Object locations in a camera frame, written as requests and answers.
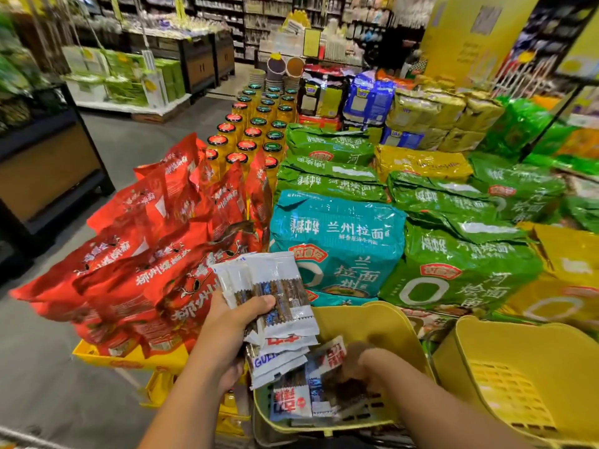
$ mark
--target yellow shopping basket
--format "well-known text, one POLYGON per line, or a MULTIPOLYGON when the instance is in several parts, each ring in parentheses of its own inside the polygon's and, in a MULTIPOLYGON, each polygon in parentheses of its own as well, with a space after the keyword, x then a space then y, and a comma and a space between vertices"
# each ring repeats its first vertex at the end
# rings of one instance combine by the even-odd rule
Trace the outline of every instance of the yellow shopping basket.
POLYGON ((462 317, 432 359, 446 390, 536 447, 599 444, 599 344, 572 326, 462 317))
MULTIPOLYGON (((319 340, 326 343, 341 335, 346 345, 364 340, 392 351, 432 378, 432 372, 410 321, 396 306, 375 301, 359 307, 313 307, 320 328, 319 340)), ((290 420, 272 422, 270 417, 271 389, 262 387, 254 391, 258 413, 275 430, 281 433, 321 431, 326 436, 333 430, 359 429, 390 424, 397 420, 385 398, 373 399, 359 414, 349 416, 334 427, 291 427, 290 420)))

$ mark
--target jar lid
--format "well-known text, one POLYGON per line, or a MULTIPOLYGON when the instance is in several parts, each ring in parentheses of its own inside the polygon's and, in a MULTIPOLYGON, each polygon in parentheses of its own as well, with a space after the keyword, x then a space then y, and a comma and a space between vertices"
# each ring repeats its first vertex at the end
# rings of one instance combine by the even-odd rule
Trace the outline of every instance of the jar lid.
POLYGON ((287 128, 287 123, 281 120, 274 120, 270 123, 275 129, 284 129, 287 128))
POLYGON ((256 117, 256 118, 252 118, 250 120, 250 124, 253 124, 254 126, 266 126, 266 120, 264 118, 256 117))
POLYGON ((278 130, 270 130, 266 132, 266 138, 269 140, 281 140, 283 138, 283 133, 278 130))
POLYGON ((222 147, 226 145, 227 138, 224 135, 213 135, 212 137, 208 137, 208 143, 215 147, 222 147))
POLYGON ((235 125, 231 123, 221 123, 217 126, 220 132, 230 133, 235 132, 235 125))
POLYGON ((262 135, 262 129, 247 128, 243 131, 243 133, 248 137, 259 137, 260 135, 262 135))
POLYGON ((241 162, 242 164, 245 164, 247 162, 247 154, 243 154, 242 152, 232 152, 227 154, 226 161, 229 164, 233 164, 235 162, 241 162))
POLYGON ((263 144, 262 149, 266 152, 279 152, 283 149, 280 143, 266 142, 263 144))
POLYGON ((229 113, 226 117, 225 120, 227 120, 229 123, 240 123, 243 118, 241 117, 241 115, 238 115, 237 113, 229 113))
POLYGON ((206 159, 214 160, 219 158, 219 152, 212 148, 206 148, 206 159))
POLYGON ((242 151, 253 151, 258 148, 258 145, 256 142, 252 142, 251 140, 242 140, 241 142, 237 143, 237 148, 242 151))
POLYGON ((273 156, 268 156, 265 160, 264 160, 264 165, 266 165, 267 169, 273 169, 275 168, 277 165, 279 165, 279 161, 274 158, 273 156))

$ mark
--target yellow banner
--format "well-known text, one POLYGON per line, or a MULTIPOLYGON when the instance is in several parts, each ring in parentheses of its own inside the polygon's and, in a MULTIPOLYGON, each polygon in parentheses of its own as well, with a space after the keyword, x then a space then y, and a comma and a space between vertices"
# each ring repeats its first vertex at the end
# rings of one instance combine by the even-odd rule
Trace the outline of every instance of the yellow banner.
POLYGON ((437 0, 422 40, 425 75, 460 87, 492 78, 538 0, 437 0))
POLYGON ((558 74, 599 80, 599 14, 595 12, 570 51, 558 66, 558 74))

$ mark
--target person's left hand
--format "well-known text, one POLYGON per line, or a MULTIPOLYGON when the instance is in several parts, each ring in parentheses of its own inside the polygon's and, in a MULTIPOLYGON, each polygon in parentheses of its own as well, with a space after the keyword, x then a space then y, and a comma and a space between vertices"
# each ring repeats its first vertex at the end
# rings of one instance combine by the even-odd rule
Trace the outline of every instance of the person's left hand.
POLYGON ((220 290, 212 295, 210 311, 193 347, 192 357, 201 357, 220 378, 219 392, 233 387, 243 373, 243 359, 236 359, 243 343, 246 326, 273 308, 274 296, 255 296, 230 309, 220 290))

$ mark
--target blue package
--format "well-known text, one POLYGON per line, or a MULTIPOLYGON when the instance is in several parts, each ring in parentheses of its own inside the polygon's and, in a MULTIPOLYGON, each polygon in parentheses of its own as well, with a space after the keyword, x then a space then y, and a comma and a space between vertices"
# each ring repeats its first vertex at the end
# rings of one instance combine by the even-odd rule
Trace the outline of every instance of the blue package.
POLYGON ((391 109, 397 84, 377 80, 373 70, 358 74, 349 87, 343 116, 357 123, 382 125, 391 109))
POLYGON ((305 292, 308 293, 308 301, 310 301, 310 305, 314 307, 362 305, 366 304, 366 302, 378 301, 377 297, 343 296, 340 294, 313 292, 312 290, 306 290, 305 292))
POLYGON ((385 126, 383 137, 380 140, 381 145, 389 145, 392 147, 409 148, 417 150, 418 145, 422 142, 424 134, 414 134, 411 132, 403 132, 385 126))
POLYGON ((306 288, 373 297, 404 253, 405 221, 389 204, 286 190, 271 219, 270 251, 294 253, 306 288))

